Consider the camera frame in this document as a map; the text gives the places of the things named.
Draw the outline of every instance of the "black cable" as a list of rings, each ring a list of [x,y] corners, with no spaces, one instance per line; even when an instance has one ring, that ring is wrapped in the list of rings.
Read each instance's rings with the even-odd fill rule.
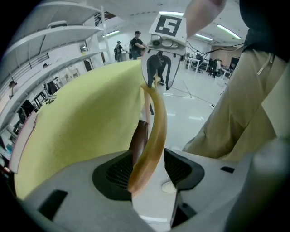
[[[207,54],[207,53],[213,53],[213,52],[218,51],[218,50],[221,50],[221,49],[223,49],[223,48],[236,47],[236,46],[239,46],[239,45],[242,45],[242,44],[244,44],[244,43],[236,44],[236,45],[233,45],[233,46],[226,46],[226,47],[218,48],[218,49],[215,49],[215,50],[212,50],[212,51],[206,52],[206,53],[202,53],[202,55],[205,55],[205,54]]]
[[[186,47],[189,48],[190,50],[192,50],[191,47],[189,47],[189,46],[186,46]],[[198,54],[196,51],[193,51],[193,52],[196,53],[196,54]]]
[[[190,42],[189,41],[187,41],[187,43],[194,49],[194,50],[196,50],[197,52],[199,52],[197,49],[195,49],[191,44],[190,44]]]
[[[219,51],[233,52],[233,51],[237,51],[237,50],[239,50],[239,49],[241,49],[241,48],[242,48],[242,47],[237,48],[237,49],[235,49],[235,50],[226,50],[226,49],[221,49],[221,50],[219,50]]]

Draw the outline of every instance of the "shelving unit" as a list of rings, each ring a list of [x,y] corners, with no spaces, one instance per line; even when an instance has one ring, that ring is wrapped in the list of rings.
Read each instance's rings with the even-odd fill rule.
[[[103,7],[97,9],[65,1],[51,1],[36,6],[15,33],[2,58],[0,97],[8,90],[11,77],[31,59],[65,45],[85,41],[98,31],[104,31],[106,49],[101,52],[107,52],[111,62],[106,27],[83,26],[84,22],[97,13],[101,13],[104,22]],[[57,21],[66,21],[68,26],[47,29],[50,23]]]

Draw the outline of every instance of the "fluorescent light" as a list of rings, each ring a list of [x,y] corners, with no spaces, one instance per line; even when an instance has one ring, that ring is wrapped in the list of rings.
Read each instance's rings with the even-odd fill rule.
[[[204,39],[212,40],[211,38],[203,36],[203,35],[200,35],[200,34],[195,34],[195,35],[198,36],[198,37],[204,38]]]
[[[161,14],[161,15],[177,15],[177,16],[184,15],[184,13],[173,12],[173,11],[160,11],[159,14]]]
[[[188,118],[189,118],[189,119],[193,119],[193,120],[199,120],[199,121],[204,120],[203,117],[193,117],[193,116],[189,116]]]
[[[140,218],[142,218],[144,221],[150,221],[150,222],[167,222],[166,218],[158,218],[158,217],[147,217],[139,215]]]
[[[225,30],[226,32],[228,32],[229,34],[233,35],[235,38],[240,39],[241,37],[236,35],[235,33],[233,33],[232,31],[230,31],[228,28],[225,28],[224,26],[221,26],[220,24],[217,25],[217,27]]]
[[[113,35],[113,34],[116,34],[116,33],[119,33],[119,32],[120,32],[119,30],[117,30],[117,31],[113,31],[113,32],[107,34],[107,36],[110,36],[110,35]]]

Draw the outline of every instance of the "black vent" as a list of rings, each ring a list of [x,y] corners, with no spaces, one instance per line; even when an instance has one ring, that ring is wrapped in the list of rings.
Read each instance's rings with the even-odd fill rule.
[[[165,170],[178,191],[194,188],[204,177],[198,163],[164,149]]]
[[[95,168],[92,182],[105,197],[117,201],[131,201],[128,182],[133,170],[133,154],[127,151]]]
[[[126,156],[107,170],[106,177],[110,182],[119,187],[128,189],[129,178],[132,171],[132,157]]]
[[[174,186],[176,186],[176,184],[181,180],[188,177],[192,171],[191,167],[187,163],[172,155],[167,156],[164,160],[166,172],[168,173]]]

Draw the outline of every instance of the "chair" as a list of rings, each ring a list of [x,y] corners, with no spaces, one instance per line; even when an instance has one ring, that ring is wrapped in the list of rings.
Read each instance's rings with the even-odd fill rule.
[[[218,62],[217,60],[214,60],[213,63],[212,63],[212,68],[210,69],[210,73],[208,74],[209,76],[213,76],[213,78],[216,77],[217,75],[217,65],[218,65]]]
[[[202,62],[203,62],[203,57],[200,55],[200,54],[197,54],[196,56],[195,56],[195,58],[197,59],[197,60],[199,60],[199,64],[201,64]],[[200,69],[199,69],[199,67],[198,67],[198,73],[203,73],[203,71],[201,71]]]

